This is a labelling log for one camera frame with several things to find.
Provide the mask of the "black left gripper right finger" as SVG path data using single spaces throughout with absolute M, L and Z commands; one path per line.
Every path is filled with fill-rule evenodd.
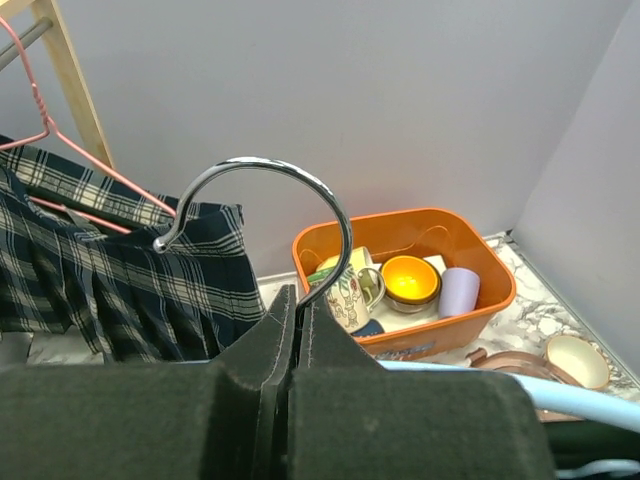
M 390 371 L 309 305 L 289 390 L 290 479 L 553 479 L 533 404 L 486 371 Z

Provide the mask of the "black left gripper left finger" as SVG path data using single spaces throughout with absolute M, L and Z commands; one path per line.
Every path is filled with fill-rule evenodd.
M 5 479 L 267 479 L 295 289 L 216 359 L 1 375 Z

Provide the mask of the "dark green plaid skirt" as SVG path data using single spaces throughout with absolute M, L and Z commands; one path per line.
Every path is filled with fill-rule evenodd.
M 639 434 L 594 421 L 543 424 L 558 479 L 638 479 Z

